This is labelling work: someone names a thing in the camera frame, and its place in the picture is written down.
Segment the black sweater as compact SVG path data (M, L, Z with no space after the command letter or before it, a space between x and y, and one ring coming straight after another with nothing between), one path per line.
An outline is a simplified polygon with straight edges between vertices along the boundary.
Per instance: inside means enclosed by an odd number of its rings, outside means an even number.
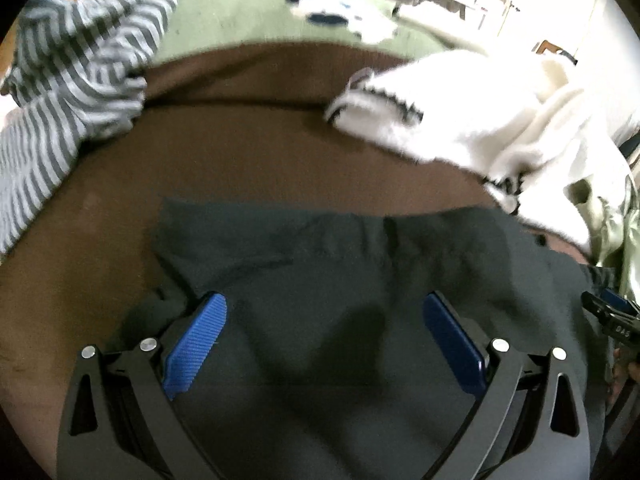
M515 348L565 349L600 448L610 343L580 303L605 270L492 208L363 217L170 200L157 286L117 339L163 333L205 295L228 318L176 408L230 479L417 479L472 406L422 321L441 292Z

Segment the light green sweatshirt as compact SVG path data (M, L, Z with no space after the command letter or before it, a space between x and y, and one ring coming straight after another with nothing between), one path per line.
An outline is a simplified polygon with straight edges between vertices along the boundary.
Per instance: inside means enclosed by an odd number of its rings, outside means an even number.
M639 302L639 191L631 176L621 185L596 176L567 189L589 231L590 261L610 268L614 290Z

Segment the white fleece blanket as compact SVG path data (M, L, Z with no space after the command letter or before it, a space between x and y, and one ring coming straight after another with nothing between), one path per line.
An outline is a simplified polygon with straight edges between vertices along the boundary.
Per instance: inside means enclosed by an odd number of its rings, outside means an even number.
M639 105L625 88L586 84L564 58L449 50L353 74L326 121L415 162L476 174L505 212L590 257L566 189L631 176L620 146L639 128Z

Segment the small wooden chair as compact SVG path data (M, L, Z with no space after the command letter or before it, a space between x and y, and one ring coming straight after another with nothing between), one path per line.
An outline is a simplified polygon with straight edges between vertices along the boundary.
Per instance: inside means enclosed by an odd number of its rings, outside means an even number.
M570 52L567 52L567 50L564 50L556 44L552 44L552 42L548 40L542 40L537 44L536 47L534 47L534 52L536 54L545 54L549 52L551 54L561 55L563 58L567 58L573 65L578 64L578 59L571 55Z

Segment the brown bed sheet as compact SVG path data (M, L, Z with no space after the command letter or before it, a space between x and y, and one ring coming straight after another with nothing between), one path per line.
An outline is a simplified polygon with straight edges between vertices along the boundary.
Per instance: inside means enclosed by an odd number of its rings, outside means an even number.
M155 232L170 200L363 217L500 210L472 174L408 162L324 119L351 74L394 63L330 44L190 56L149 71L128 133L82 150L1 267L1 407L50 477L61 479L78 353L135 346L117 339L158 284Z

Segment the grey striped shirt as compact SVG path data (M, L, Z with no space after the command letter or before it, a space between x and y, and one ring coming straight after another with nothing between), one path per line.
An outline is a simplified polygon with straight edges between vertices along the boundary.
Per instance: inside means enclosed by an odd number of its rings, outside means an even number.
M72 172L81 144L141 114L144 70L179 0L28 0L1 92L1 252L7 255Z

